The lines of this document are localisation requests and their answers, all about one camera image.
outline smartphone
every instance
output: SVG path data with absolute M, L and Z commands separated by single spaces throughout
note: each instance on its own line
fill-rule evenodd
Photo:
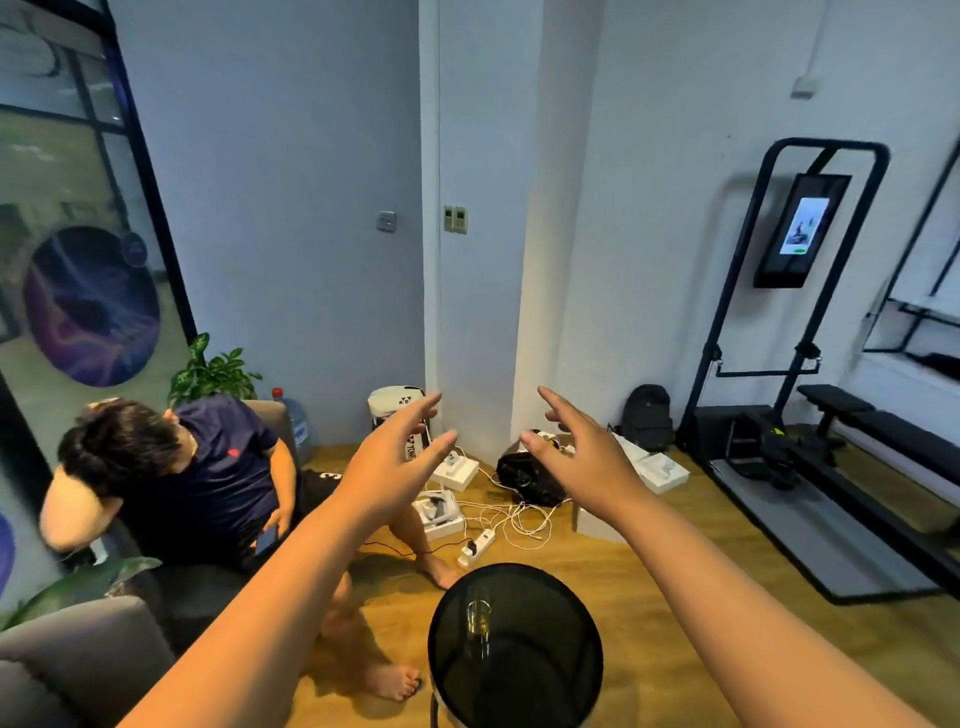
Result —
M 256 550 L 253 552 L 255 555 L 263 553 L 274 544 L 274 541 L 276 541 L 276 529 L 277 526 L 274 526 L 256 537 Z

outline black round stool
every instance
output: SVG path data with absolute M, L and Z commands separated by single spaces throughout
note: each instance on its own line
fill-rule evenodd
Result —
M 460 578 L 430 622 L 436 728 L 443 707 L 464 728 L 577 728 L 603 681 L 587 607 L 561 581 L 522 564 Z

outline display screen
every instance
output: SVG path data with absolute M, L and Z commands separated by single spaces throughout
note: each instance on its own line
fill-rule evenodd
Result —
M 800 288 L 840 206 L 850 177 L 797 175 L 756 269 L 757 288 Z
M 827 211 L 829 197 L 802 197 L 797 211 L 793 215 L 793 222 L 783 245 L 780 246 L 781 255 L 805 255 L 810 250 L 810 241 L 817 234 Z

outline man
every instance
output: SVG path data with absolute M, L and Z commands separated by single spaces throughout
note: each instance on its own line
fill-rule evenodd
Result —
M 283 539 L 340 481 L 339 475 L 304 471 L 298 482 L 286 445 L 246 404 L 226 395 L 162 415 L 131 400 L 90 404 L 63 436 L 58 458 L 40 513 L 40 532 L 54 549 L 88 545 L 121 514 L 144 553 L 164 563 L 245 573 L 276 550 L 257 557 L 261 533 L 275 526 Z M 439 587 L 456 581 L 457 571 L 428 553 L 411 504 L 389 526 Z M 321 634 L 360 689 L 405 700 L 416 691 L 419 673 L 377 662 L 362 645 L 363 631 L 345 573 Z

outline person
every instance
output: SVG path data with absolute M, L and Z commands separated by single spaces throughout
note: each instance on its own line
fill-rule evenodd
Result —
M 246 574 L 278 548 L 274 543 L 261 552 L 257 538 L 271 532 L 282 543 L 341 479 L 311 471 L 298 477 L 283 441 L 227 395 L 163 414 L 124 399 L 91 404 L 63 436 L 58 455 L 40 514 L 40 532 L 54 549 L 88 545 L 119 514 L 141 550 L 165 564 L 215 564 Z M 459 573 L 429 552 L 410 500 L 385 522 L 446 589 Z M 346 570 L 320 634 L 358 689 L 402 701 L 419 685 L 417 670 L 385 664 L 364 648 L 365 627 Z
M 744 725 L 930 726 L 648 491 L 602 426 L 554 392 L 540 388 L 540 394 L 550 407 L 547 419 L 573 434 L 576 454 L 568 458 L 533 433 L 522 435 L 524 444 L 575 502 L 625 537 Z M 283 723 L 317 615 L 353 551 L 410 500 L 456 443 L 456 432 L 447 432 L 404 462 L 407 436 L 435 414 L 439 399 L 409 404 L 364 441 L 340 487 L 120 728 Z

